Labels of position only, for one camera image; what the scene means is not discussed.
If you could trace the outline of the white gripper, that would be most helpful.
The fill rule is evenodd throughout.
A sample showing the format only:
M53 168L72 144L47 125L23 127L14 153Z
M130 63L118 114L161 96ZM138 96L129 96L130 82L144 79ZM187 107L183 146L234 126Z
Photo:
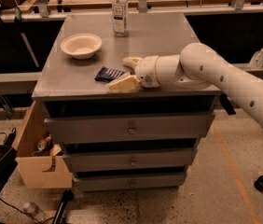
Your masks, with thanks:
M135 91L140 83L145 88L157 88L159 82L156 75L156 64L159 56L125 57L123 65L131 69L135 69L135 75L129 75L116 79L108 84L111 92Z

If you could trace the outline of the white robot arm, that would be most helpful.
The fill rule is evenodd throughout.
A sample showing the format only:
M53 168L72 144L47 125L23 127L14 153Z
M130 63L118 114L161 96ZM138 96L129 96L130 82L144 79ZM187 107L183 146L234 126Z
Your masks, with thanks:
M111 81L111 92L139 87L199 90L214 85L263 127L263 79L228 63L202 43L191 43L177 55L126 57L123 64L132 71Z

